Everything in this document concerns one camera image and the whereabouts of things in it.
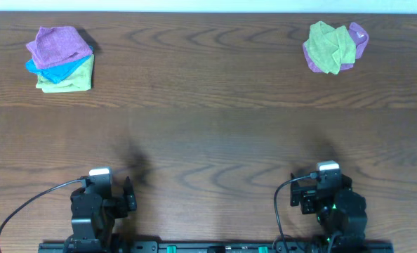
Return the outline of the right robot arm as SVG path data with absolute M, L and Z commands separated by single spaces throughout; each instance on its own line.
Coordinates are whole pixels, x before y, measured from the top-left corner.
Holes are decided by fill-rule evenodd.
M 352 190 L 352 179 L 339 171 L 291 175 L 292 207 L 314 214 L 325 232 L 306 244 L 304 252 L 356 251 L 364 246 L 366 200 Z

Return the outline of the purple microfiber cloth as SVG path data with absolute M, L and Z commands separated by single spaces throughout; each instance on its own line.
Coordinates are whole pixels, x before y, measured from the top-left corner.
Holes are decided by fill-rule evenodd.
M 27 43 L 26 47 L 38 69 L 74 62 L 93 53 L 72 26 L 40 27 L 35 40 Z

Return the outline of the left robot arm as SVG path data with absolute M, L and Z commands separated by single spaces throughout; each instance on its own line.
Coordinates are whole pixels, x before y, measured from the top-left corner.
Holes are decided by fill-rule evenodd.
M 71 196 L 73 234 L 66 239 L 63 253 L 71 252 L 129 252 L 130 246 L 117 233 L 115 221 L 126 218 L 137 209 L 133 184 L 127 177 L 123 194 L 112 195 L 111 176 L 85 176 L 82 187 Z

